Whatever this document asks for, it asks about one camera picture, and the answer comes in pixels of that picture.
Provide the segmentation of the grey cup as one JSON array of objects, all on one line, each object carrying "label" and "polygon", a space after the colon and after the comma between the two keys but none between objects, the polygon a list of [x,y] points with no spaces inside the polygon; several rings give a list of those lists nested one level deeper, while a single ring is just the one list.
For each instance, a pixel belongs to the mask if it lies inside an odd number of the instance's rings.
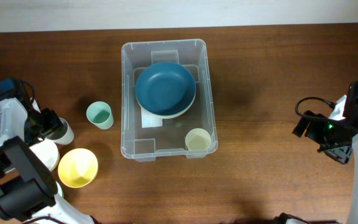
[{"label": "grey cup", "polygon": [[52,134],[49,134],[46,138],[56,144],[68,145],[74,140],[75,135],[65,119],[60,118],[60,121],[62,122],[63,127],[57,129]]}]

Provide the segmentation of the beige bowl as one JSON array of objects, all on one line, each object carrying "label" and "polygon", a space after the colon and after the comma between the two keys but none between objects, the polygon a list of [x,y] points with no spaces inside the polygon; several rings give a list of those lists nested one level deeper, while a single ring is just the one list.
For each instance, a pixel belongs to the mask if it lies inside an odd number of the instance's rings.
[{"label": "beige bowl", "polygon": [[144,110],[147,114],[149,114],[149,115],[151,115],[151,116],[154,116],[154,117],[156,117],[156,118],[160,118],[160,119],[172,119],[172,118],[179,117],[180,115],[184,114],[185,112],[187,112],[187,111],[191,108],[191,106],[193,105],[194,101],[195,101],[195,97],[192,99],[191,103],[190,103],[185,109],[181,110],[181,111],[178,112],[178,113],[175,113],[175,114],[172,114],[172,115],[157,115],[157,114],[153,114],[153,113],[147,111],[146,109],[144,109],[144,108],[140,105],[139,101],[137,100],[138,105],[140,106],[140,108],[141,108],[142,110]]}]

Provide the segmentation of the blue bowl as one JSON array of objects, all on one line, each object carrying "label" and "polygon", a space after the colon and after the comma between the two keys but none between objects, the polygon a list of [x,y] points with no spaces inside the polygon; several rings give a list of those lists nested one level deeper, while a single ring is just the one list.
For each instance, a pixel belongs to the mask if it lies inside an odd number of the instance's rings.
[{"label": "blue bowl", "polygon": [[184,66],[159,62],[140,73],[135,83],[140,105],[157,115],[172,115],[185,109],[196,97],[196,81]]}]

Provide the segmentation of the cream cup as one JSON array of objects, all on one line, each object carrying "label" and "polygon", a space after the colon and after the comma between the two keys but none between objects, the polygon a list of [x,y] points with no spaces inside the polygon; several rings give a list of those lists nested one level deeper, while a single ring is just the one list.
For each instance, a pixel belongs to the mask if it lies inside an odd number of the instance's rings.
[{"label": "cream cup", "polygon": [[202,128],[192,129],[185,137],[185,144],[189,151],[207,150],[211,144],[211,135]]}]

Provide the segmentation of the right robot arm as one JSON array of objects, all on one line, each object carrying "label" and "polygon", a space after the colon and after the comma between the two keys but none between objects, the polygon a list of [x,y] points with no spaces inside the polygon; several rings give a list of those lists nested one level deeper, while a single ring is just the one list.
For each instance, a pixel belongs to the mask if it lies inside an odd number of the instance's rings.
[{"label": "right robot arm", "polygon": [[352,82],[348,92],[337,102],[325,100],[330,116],[310,110],[297,111],[300,120],[293,130],[298,137],[308,137],[319,144],[318,152],[340,164],[354,159],[354,183],[348,223],[358,223],[358,81]]}]

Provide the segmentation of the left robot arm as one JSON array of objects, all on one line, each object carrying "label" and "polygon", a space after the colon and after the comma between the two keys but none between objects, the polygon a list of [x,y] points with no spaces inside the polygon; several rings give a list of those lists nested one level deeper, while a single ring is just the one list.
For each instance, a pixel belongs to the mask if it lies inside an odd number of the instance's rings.
[{"label": "left robot arm", "polygon": [[63,124],[48,108],[40,109],[29,83],[0,82],[0,218],[21,223],[97,223],[58,194],[47,166],[30,150]]}]

